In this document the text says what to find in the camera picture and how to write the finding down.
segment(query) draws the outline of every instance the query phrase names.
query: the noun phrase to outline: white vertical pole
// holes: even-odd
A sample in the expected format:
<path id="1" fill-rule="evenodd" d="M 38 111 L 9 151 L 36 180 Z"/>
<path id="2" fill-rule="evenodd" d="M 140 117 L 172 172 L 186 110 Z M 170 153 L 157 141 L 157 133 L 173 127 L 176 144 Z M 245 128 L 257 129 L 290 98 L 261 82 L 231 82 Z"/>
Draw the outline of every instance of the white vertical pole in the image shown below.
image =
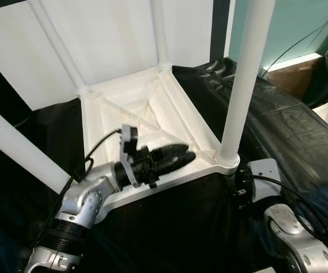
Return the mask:
<path id="1" fill-rule="evenodd" d="M 55 50 L 57 57 L 61 61 L 63 67 L 68 73 L 70 79 L 72 80 L 77 93 L 84 92 L 87 88 L 82 76 L 80 75 L 79 70 L 75 66 L 75 63 L 70 56 L 68 50 L 66 49 L 63 41 L 60 39 L 59 35 L 56 32 L 56 29 L 51 22 L 49 15 L 47 14 L 43 4 L 40 0 L 28 0 L 31 9 L 36 15 L 43 31 L 46 34 L 52 48 Z"/>
<path id="2" fill-rule="evenodd" d="M 168 57 L 168 48 L 166 44 L 165 25 L 163 16 L 163 5 L 161 0 L 151 0 L 153 30 L 155 32 L 155 42 L 157 55 L 159 58 L 159 67 L 171 65 Z"/>
<path id="3" fill-rule="evenodd" d="M 0 150 L 57 193 L 61 192 L 69 179 L 66 172 L 1 116 Z"/>
<path id="4" fill-rule="evenodd" d="M 226 41 L 225 41 L 225 52 L 223 54 L 223 57 L 228 57 L 230 55 L 231 35 L 232 35 L 235 6 L 236 6 L 236 0 L 230 0 L 230 8 L 228 11 L 228 21 L 227 21 L 227 31 L 226 31 Z"/>
<path id="5" fill-rule="evenodd" d="M 254 91 L 275 0 L 250 0 L 218 163 L 232 174 L 239 165 L 238 147 Z"/>

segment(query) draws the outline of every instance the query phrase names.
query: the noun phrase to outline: black cable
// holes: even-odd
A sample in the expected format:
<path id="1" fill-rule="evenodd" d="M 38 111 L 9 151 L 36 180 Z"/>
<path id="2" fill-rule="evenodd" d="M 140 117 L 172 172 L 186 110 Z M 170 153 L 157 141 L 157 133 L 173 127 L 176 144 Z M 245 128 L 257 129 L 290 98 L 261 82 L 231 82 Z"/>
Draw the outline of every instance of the black cable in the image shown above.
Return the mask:
<path id="1" fill-rule="evenodd" d="M 94 147 L 93 149 L 88 153 L 88 155 L 85 157 L 85 161 L 87 161 L 88 158 L 91 157 L 91 155 L 95 152 L 95 150 L 103 143 L 103 141 L 105 141 L 107 138 L 109 138 L 111 135 L 115 134 L 115 133 L 121 133 L 122 130 L 121 129 L 116 129 L 112 132 L 110 132 L 109 134 L 105 135 Z"/>
<path id="2" fill-rule="evenodd" d="M 54 207 L 50 213 L 50 215 L 48 216 L 48 218 L 46 219 L 43 227 L 40 229 L 40 232 L 39 232 L 39 235 L 37 236 L 37 239 L 33 245 L 32 248 L 35 248 L 40 239 L 41 239 L 41 236 L 43 234 L 43 231 L 46 229 L 47 225 L 51 222 L 51 220 L 54 218 L 57 210 L 61 207 L 61 202 L 63 200 L 63 197 L 64 195 L 66 194 L 67 190 L 70 188 L 70 186 L 72 185 L 73 181 L 74 181 L 74 178 L 76 178 L 77 182 L 80 182 L 81 180 L 83 180 L 85 178 L 85 176 L 87 176 L 87 174 L 90 172 L 90 170 L 93 168 L 93 164 L 94 164 L 94 160 L 93 158 L 91 158 L 91 155 L 95 152 L 95 150 L 107 139 L 109 138 L 110 136 L 112 136 L 113 134 L 115 133 L 121 133 L 122 130 L 121 129 L 116 129 L 112 132 L 110 132 L 109 134 L 105 135 L 94 147 L 93 149 L 88 153 L 88 155 L 85 157 L 84 159 L 84 164 L 88 161 L 90 161 L 90 164 L 89 164 L 89 167 L 88 169 L 82 174 L 82 175 L 79 175 L 78 172 L 79 172 L 79 169 L 81 168 L 81 166 L 78 166 L 76 168 L 76 170 L 74 171 L 73 175 L 69 178 L 69 180 L 67 181 L 67 183 L 64 185 L 63 189 L 61 190 L 61 192 L 59 193 L 59 196 L 56 198 L 55 200 L 55 204 L 54 204 Z"/>
<path id="3" fill-rule="evenodd" d="M 302 38 L 301 40 L 297 41 L 296 43 L 294 43 L 291 47 L 289 47 L 283 54 L 281 54 L 267 69 L 266 71 L 262 74 L 261 78 L 263 78 L 266 73 L 269 71 L 269 69 L 281 58 L 283 57 L 286 53 L 288 53 L 293 47 L 295 47 L 296 45 L 300 44 L 302 41 L 304 41 L 306 38 L 308 38 L 311 34 L 314 34 L 315 32 L 317 32 L 318 30 L 320 30 L 321 28 L 324 28 L 326 25 L 328 24 L 328 20 L 321 25 L 320 27 L 318 27 L 316 30 L 312 31 L 311 33 L 309 33 L 308 35 L 306 35 L 304 38 Z"/>
<path id="4" fill-rule="evenodd" d="M 287 185 L 284 185 L 282 182 L 277 181 L 275 179 L 272 179 L 270 177 L 265 177 L 265 176 L 260 176 L 260 175 L 251 175 L 251 177 L 253 179 L 260 179 L 260 180 L 265 180 L 265 181 L 269 181 L 271 183 L 274 183 L 276 185 L 279 185 L 281 187 L 283 187 L 284 189 L 287 189 L 288 191 L 290 191 L 291 193 L 293 193 L 294 195 L 296 195 L 299 200 L 295 201 L 296 204 L 296 208 L 294 210 L 294 215 L 295 217 L 298 219 L 299 223 L 304 227 L 304 229 L 306 231 L 308 231 L 312 236 L 314 236 L 316 239 L 322 241 L 324 243 L 325 238 L 328 238 L 328 227 L 326 226 L 326 224 L 324 223 L 324 221 L 322 220 L 321 216 L 315 211 L 315 209 L 312 207 L 312 205 L 310 204 L 310 202 L 299 192 L 297 192 L 296 190 L 290 188 Z M 310 213 L 315 217 L 316 221 L 323 227 L 324 229 L 324 236 L 319 236 L 318 234 L 316 234 L 316 232 L 314 232 L 312 229 L 310 229 L 306 223 L 304 223 L 303 219 L 300 217 L 299 215 L 299 209 L 300 207 L 298 206 L 300 204 L 300 202 L 305 205 L 309 210 Z"/>

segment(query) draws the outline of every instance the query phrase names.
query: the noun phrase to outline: robotic arm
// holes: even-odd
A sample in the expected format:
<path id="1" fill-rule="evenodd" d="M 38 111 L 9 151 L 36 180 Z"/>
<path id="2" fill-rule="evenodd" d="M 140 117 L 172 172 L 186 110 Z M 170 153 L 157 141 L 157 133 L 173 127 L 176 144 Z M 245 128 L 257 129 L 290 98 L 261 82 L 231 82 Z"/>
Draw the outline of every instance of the robotic arm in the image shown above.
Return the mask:
<path id="1" fill-rule="evenodd" d="M 248 166 L 254 178 L 250 202 L 280 195 L 281 186 L 266 181 L 267 178 L 280 181 L 275 160 L 257 160 Z M 270 205 L 263 217 L 272 245 L 282 257 L 281 264 L 274 266 L 276 272 L 328 273 L 328 247 L 311 234 L 314 232 L 308 232 L 314 229 L 306 219 L 301 218 L 301 223 L 294 211 L 282 203 Z"/>
<path id="2" fill-rule="evenodd" d="M 156 187 L 159 176 L 175 171 L 195 159 L 185 144 L 172 144 L 149 151 L 136 150 L 137 128 L 124 125 L 121 154 L 117 163 L 93 168 L 82 182 L 72 183 L 61 207 L 47 228 L 25 268 L 25 273 L 74 272 L 88 250 L 88 238 L 94 224 L 104 219 L 106 198 L 123 187 L 142 183 Z"/>

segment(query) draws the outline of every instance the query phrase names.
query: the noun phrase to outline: white wall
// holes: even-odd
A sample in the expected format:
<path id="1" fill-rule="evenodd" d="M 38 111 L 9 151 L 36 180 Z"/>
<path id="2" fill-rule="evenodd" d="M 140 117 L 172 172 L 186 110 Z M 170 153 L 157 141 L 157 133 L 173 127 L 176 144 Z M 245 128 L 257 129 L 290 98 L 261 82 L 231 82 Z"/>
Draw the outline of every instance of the white wall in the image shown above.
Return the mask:
<path id="1" fill-rule="evenodd" d="M 163 0 L 169 58 L 174 65 L 209 62 L 213 0 Z"/>
<path id="2" fill-rule="evenodd" d="M 229 56 L 237 61 L 250 0 L 236 0 Z M 328 50 L 328 0 L 276 1 L 262 66 Z"/>
<path id="3" fill-rule="evenodd" d="M 0 71 L 32 110 L 76 97 L 27 2 L 0 8 Z"/>
<path id="4" fill-rule="evenodd" d="M 150 0 L 43 0 L 87 85 L 157 64 Z M 209 61 L 213 0 L 163 0 L 174 65 Z M 76 97 L 27 2 L 0 8 L 0 71 L 33 110 Z"/>

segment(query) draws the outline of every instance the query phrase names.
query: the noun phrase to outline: black plastic sheet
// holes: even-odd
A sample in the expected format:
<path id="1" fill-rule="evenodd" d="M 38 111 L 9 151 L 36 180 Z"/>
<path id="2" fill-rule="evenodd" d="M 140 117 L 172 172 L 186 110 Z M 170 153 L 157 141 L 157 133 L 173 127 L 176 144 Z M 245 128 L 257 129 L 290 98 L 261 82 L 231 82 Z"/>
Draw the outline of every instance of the black plastic sheet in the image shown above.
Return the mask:
<path id="1" fill-rule="evenodd" d="M 197 68 L 173 67 L 173 73 L 221 140 L 235 63 L 223 59 Z M 242 167 L 252 160 L 274 158 L 283 183 L 301 192 L 328 226 L 328 125 L 306 105 L 258 77 L 239 155 Z M 292 196 L 284 194 L 291 204 Z M 242 232 L 237 234 L 237 258 L 247 263 L 244 270 L 266 260 L 263 253 L 258 256 L 259 251 L 276 256 L 261 220 L 249 217 L 243 216 Z M 262 247 L 255 243 L 258 240 Z"/>

